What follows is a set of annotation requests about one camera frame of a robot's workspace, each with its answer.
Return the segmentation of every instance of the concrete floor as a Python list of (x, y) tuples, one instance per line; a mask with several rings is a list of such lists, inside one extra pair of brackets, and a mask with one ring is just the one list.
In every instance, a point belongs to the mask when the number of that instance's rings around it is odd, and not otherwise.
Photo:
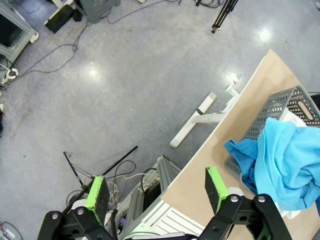
[[(153, 2), (122, 1), (109, 19)], [(56, 46), (73, 43), (84, 27), (84, 21), (70, 20), (53, 34), (42, 25), (55, 11), (50, 3), (48, 8), (30, 16), (17, 6), (40, 34), (16, 61), (21, 73)], [(210, 112), (229, 99), (223, 90), (236, 75), (241, 91), (270, 48), (307, 90), (320, 91), (320, 11), (313, 0), (239, 1), (222, 31), (212, 34), (219, 10), (182, 0), (153, 5), (112, 25), (103, 19), (85, 30), (63, 69), (31, 73), (11, 84), (1, 98), (0, 221), (34, 240), (46, 212), (65, 207), (79, 183), (63, 151), (92, 174), (135, 145), (138, 150), (128, 158), (137, 164), (135, 173), (162, 154), (182, 168), (215, 126), (197, 125), (177, 149), (170, 140), (210, 91), (218, 96)], [(35, 69), (53, 70), (71, 55), (64, 47)], [(131, 167), (124, 164), (119, 172)], [(122, 195), (138, 181), (119, 179)]]

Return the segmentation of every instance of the blue cloth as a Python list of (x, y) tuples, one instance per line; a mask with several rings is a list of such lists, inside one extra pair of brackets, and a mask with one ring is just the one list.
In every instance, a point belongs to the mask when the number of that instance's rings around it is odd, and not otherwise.
[(320, 215), (320, 128), (269, 117), (258, 140), (228, 141), (224, 146), (254, 193), (269, 194), (288, 211), (316, 202)]

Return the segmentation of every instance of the gray equipment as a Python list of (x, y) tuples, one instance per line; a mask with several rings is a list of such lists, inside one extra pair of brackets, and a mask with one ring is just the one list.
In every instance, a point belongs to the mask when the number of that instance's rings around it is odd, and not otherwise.
[[(28, 42), (34, 43), (38, 39), (39, 34), (31, 25), (6, 1), (0, 1), (0, 15), (7, 23), (10, 21), (14, 26), (14, 30), (8, 37), (6, 44), (0, 43), (0, 63), (7, 68), (11, 67)], [(7, 70), (0, 71), (0, 81), (7, 74)]]
[[(181, 169), (164, 156), (158, 158), (153, 168), (156, 168), (157, 170), (148, 171), (148, 174), (150, 175), (145, 175), (143, 178), (143, 189), (144, 191), (147, 191), (160, 184), (161, 193), (144, 211), (144, 194), (141, 189), (141, 184), (138, 183), (128, 196), (119, 203), (117, 207), (118, 212), (115, 215), (116, 228), (119, 226), (120, 219), (126, 215), (124, 228), (118, 236), (119, 240), (128, 236), (150, 211), (156, 207), (161, 201), (162, 194), (181, 171)], [(110, 228), (111, 224), (108, 224), (106, 226), (108, 232), (111, 232)]]
[(79, 3), (79, 1), (74, 1), (76, 8), (83, 15), (86, 15), (88, 21), (96, 23), (113, 5), (118, 6), (120, 0), (80, 0), (81, 5), (77, 3)]

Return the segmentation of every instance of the black tripod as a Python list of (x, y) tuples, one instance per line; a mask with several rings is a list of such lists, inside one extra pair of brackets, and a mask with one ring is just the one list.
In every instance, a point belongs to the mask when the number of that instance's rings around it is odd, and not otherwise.
[(216, 18), (214, 24), (212, 25), (212, 33), (214, 34), (217, 30), (221, 29), (221, 24), (226, 19), (227, 15), (233, 11), (235, 5), (237, 4), (238, 0), (225, 0), (225, 3)]

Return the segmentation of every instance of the beige tabletop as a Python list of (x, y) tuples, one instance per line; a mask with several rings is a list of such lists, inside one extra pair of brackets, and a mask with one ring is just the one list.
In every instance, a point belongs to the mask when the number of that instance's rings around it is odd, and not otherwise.
[[(224, 143), (228, 140), (240, 141), (268, 97), (295, 85), (301, 83), (280, 57), (269, 50), (236, 104), (161, 198), (182, 214), (206, 226), (214, 216), (205, 190), (205, 168), (208, 166), (217, 167), (227, 187), (239, 187), (247, 198), (252, 198), (253, 195), (225, 169), (224, 162), (229, 153)], [(311, 240), (320, 228), (315, 204), (293, 219), (283, 219), (294, 240)], [(229, 237), (230, 240), (250, 238), (245, 226), (235, 226)]]

